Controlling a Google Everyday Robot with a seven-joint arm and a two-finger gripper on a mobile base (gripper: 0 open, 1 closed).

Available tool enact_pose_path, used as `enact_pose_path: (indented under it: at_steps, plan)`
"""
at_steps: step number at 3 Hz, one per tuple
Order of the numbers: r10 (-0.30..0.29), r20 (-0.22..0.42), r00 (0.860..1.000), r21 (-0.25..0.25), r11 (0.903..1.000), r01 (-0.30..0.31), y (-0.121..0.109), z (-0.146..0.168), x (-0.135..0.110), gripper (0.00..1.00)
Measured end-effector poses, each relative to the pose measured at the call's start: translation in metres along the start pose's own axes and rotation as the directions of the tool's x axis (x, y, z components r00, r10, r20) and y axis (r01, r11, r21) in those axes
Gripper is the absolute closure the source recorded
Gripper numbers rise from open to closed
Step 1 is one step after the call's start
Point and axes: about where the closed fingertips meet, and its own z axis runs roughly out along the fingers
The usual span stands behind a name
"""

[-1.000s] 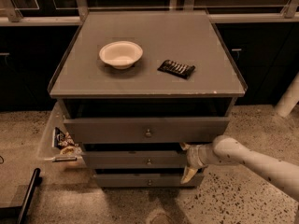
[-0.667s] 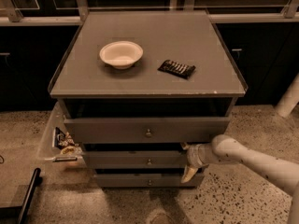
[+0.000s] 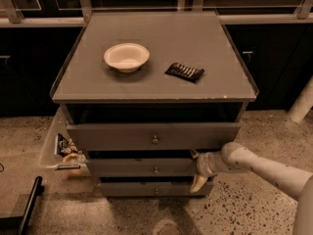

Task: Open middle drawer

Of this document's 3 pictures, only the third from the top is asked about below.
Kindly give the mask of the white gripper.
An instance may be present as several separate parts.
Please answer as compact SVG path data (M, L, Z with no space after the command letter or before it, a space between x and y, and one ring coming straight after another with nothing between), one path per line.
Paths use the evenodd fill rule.
M197 159L197 172L194 176L192 186L190 188L191 193L200 191L202 186L206 183L207 177L216 175L217 172L213 170L214 161L211 153L199 153L192 149L190 154L193 159Z

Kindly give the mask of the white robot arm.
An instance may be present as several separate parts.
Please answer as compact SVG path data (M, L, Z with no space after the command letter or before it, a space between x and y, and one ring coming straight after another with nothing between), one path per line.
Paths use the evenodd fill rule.
M292 235L313 235L313 173L254 154L247 147L226 143L218 152L191 151L197 161L191 193L200 191L218 173L250 171L297 201Z

